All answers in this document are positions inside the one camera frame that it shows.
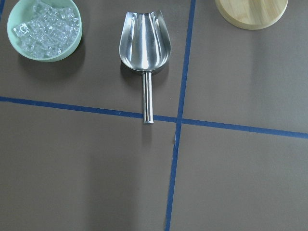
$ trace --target green bowl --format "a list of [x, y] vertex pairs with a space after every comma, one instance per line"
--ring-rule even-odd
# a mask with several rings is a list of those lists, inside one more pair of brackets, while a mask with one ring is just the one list
[[42, 58], [38, 59], [33, 56], [30, 56], [28, 53], [22, 50], [20, 46], [20, 39], [16, 36], [16, 34], [13, 32], [13, 28], [17, 26], [18, 24], [21, 24], [22, 22], [28, 22], [31, 20], [33, 16], [32, 7], [36, 0], [19, 0], [19, 2], [16, 3], [16, 5], [13, 7], [8, 23], [7, 23], [7, 32], [9, 40], [12, 44], [12, 46], [15, 48], [15, 50], [23, 55], [26, 58], [41, 61], [41, 62], [55, 62], [61, 59], [66, 58], [71, 53], [76, 50], [77, 46], [80, 43], [81, 36], [82, 36], [82, 23], [81, 23], [81, 17], [79, 10], [75, 3], [72, 0], [43, 0], [42, 2], [51, 5], [52, 7], [62, 8], [62, 7], [71, 7], [74, 11], [74, 14], [76, 17], [79, 18], [79, 33], [75, 39], [75, 41], [61, 54], [58, 54], [54, 57], [49, 58]]

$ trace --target wooden board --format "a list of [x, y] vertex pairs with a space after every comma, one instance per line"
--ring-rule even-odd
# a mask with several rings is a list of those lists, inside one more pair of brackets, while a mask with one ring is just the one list
[[219, 12], [231, 24], [248, 30], [263, 29], [283, 15], [288, 0], [215, 0]]

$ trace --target blue tape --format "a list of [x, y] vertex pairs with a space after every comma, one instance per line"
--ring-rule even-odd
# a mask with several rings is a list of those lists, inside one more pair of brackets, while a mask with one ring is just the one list
[[3, 8], [4, 8], [4, 2], [5, 2], [5, 0], [0, 0], [0, 21], [1, 21]]
[[255, 132], [255, 133], [262, 133], [262, 134], [269, 134], [276, 136], [288, 136], [294, 138], [308, 139], [308, 134], [301, 132], [284, 131], [284, 130], [276, 130], [269, 128], [256, 128], [243, 125], [223, 124], [223, 123], [208, 122], [208, 121], [193, 120], [193, 119], [183, 119], [182, 123], [189, 125], [196, 125], [196, 126], [211, 127], [211, 128], [223, 128], [223, 129], [230, 129], [237, 131], [248, 131], [248, 132]]
[[[40, 107], [65, 109], [65, 110], [71, 110], [71, 111], [98, 113], [98, 114], [113, 115], [113, 116], [124, 116], [124, 117], [130, 117], [130, 118], [142, 118], [141, 113], [135, 113], [135, 112], [125, 112], [125, 111], [110, 110], [110, 109], [95, 108], [95, 107], [76, 106], [76, 105], [63, 104], [63, 103], [51, 103], [51, 102], [43, 102], [43, 101], [16, 99], [16, 98], [9, 98], [9, 97], [2, 97], [2, 96], [0, 96], [0, 102], [11, 102], [11, 103], [26, 104], [26, 105], [33, 105], [33, 106], [40, 106]], [[172, 122], [172, 123], [176, 122], [176, 118], [174, 117], [160, 116], [160, 115], [154, 115], [154, 120]]]
[[193, 18], [194, 18], [195, 6], [196, 6], [196, 0], [191, 0], [188, 27], [187, 27], [187, 36], [186, 36], [185, 55], [184, 55], [184, 62], [183, 62], [182, 81], [181, 81], [181, 87], [180, 87], [178, 117], [177, 117], [176, 131], [175, 131], [175, 144], [173, 147], [173, 155], [172, 155], [172, 163], [171, 163], [165, 231], [169, 231], [170, 225], [171, 225], [173, 196], [174, 196], [175, 179], [176, 179], [177, 165], [178, 165], [180, 135], [181, 135], [182, 120], [183, 120], [183, 110], [184, 110], [184, 102], [185, 102], [189, 57], [190, 57], [191, 43], [192, 43], [192, 34], [193, 34], [192, 30], [193, 30]]

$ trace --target metal scoop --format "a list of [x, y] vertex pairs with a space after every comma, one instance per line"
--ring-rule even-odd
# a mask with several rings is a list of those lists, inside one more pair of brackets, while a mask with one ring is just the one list
[[127, 12], [119, 51], [126, 66], [142, 73], [143, 122], [152, 124], [152, 72], [166, 63], [171, 52], [162, 13]]

